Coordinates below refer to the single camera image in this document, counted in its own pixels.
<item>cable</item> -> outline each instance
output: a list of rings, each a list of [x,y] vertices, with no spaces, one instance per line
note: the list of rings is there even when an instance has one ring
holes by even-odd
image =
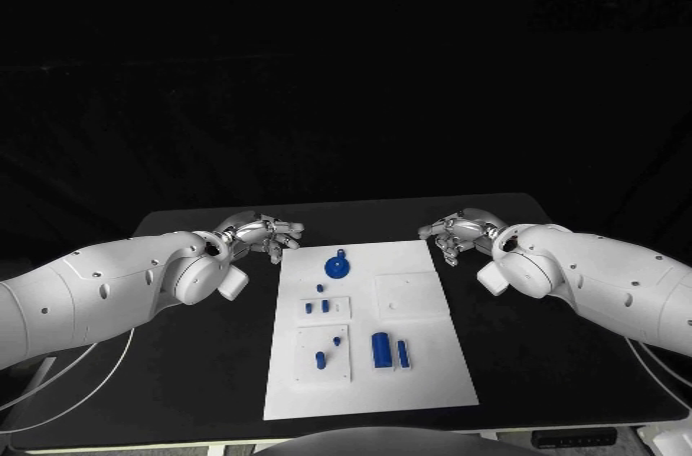
[[[682,406],[685,406],[685,408],[688,409],[688,411],[692,412],[692,408],[689,407],[689,405],[688,405],[688,404],[685,403],[685,401],[676,396],[676,394],[668,389],[668,386],[662,383],[661,379],[659,379],[658,376],[653,374],[653,371],[651,370],[649,366],[646,365],[645,360],[642,359],[642,356],[639,355],[638,350],[635,349],[635,345],[632,344],[630,338],[626,337],[625,340],[627,341],[627,344],[630,345],[632,352],[635,353],[635,356],[638,357],[639,362],[642,363],[642,366],[645,367],[646,372],[649,373],[649,376],[651,376],[651,377],[653,378],[653,380],[659,383],[659,386],[666,390],[668,394],[674,397],[674,399],[682,404]]]
[[[113,367],[111,372],[108,373],[108,376],[101,381],[101,384],[97,386],[94,391],[83,398],[83,400],[74,406],[71,406],[61,414],[54,416],[51,419],[46,419],[39,424],[35,424],[34,426],[28,426],[26,428],[10,429],[9,431],[0,431],[0,434],[19,433],[21,431],[28,431],[29,429],[38,428],[39,426],[44,426],[45,424],[52,423],[58,418],[65,416],[74,409],[77,409],[87,402],[87,400],[94,396],[94,394],[97,394],[97,391],[101,389],[104,384],[111,379],[111,376],[116,373],[116,370],[119,369],[120,363],[123,362],[123,359],[126,359],[127,350],[130,349],[130,343],[133,342],[133,335],[134,335],[134,328],[130,331],[130,338],[127,339],[126,349],[123,350],[123,354],[120,355],[119,362],[116,363],[116,366]]]
[[[692,383],[671,369],[671,367],[666,365],[666,363],[659,359],[659,357],[653,354],[653,351],[649,349],[649,347],[645,345],[645,343],[640,341],[639,345],[642,346],[642,349],[646,351],[646,354],[652,357],[652,359],[659,363],[661,367],[666,370],[668,374],[685,385],[688,385],[692,388]]]
[[[45,381],[39,386],[36,386],[29,392],[26,392],[15,401],[10,401],[5,406],[0,406],[0,411],[5,411],[8,408],[19,404],[26,398],[34,396],[75,366],[77,363],[85,358],[85,356],[91,353],[91,350],[97,347],[98,343],[94,343],[90,346],[90,349],[80,355],[77,360],[72,362],[72,364],[48,380]]]

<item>dark backdrop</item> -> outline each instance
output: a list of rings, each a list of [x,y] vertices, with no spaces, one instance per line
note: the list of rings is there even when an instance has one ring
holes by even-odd
[[[521,191],[692,263],[692,0],[0,11],[2,258],[156,210]]]

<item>robotic hand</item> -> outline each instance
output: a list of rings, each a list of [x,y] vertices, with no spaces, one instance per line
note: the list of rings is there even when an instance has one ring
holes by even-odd
[[[452,266],[473,246],[493,261],[479,281],[534,298],[563,298],[580,316],[617,334],[692,356],[692,268],[658,252],[554,224],[509,226],[465,209],[418,230],[437,235]]]
[[[281,261],[303,225],[247,211],[215,231],[176,231],[90,246],[0,282],[0,370],[41,354],[104,341],[218,289],[231,301],[250,251]]]

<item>white platform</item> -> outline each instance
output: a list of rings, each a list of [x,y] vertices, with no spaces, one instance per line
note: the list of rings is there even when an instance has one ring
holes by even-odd
[[[335,280],[325,274],[325,262],[336,256],[339,248],[346,251],[351,273]],[[318,284],[325,285],[323,293],[318,293]],[[329,317],[322,315],[322,305],[315,303],[343,297],[349,298],[349,310],[338,314],[332,304]],[[315,300],[313,318],[305,313],[306,300]],[[335,348],[330,335],[345,327],[346,346]],[[374,369],[371,336],[377,332],[390,334],[394,371]],[[398,340],[407,341],[411,370],[398,366]],[[325,370],[316,366],[316,350],[328,354]],[[348,364],[343,359],[335,359],[345,356],[349,356]],[[351,378],[343,377],[348,370]],[[426,242],[287,251],[281,263],[264,419],[476,404],[479,399]]]

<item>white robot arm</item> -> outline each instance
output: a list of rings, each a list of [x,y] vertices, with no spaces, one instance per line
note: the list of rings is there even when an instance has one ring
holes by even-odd
[[[648,344],[692,356],[692,268],[635,244],[563,226],[506,226],[467,209],[424,226],[449,264],[472,247],[493,261],[479,281],[493,295],[512,286],[534,298],[563,298],[580,316]]]
[[[297,248],[302,231],[302,224],[248,211],[214,232],[179,231],[90,246],[0,282],[0,369],[113,338],[217,289],[234,300],[248,276],[231,263],[253,250],[267,252],[277,264],[280,244]]]

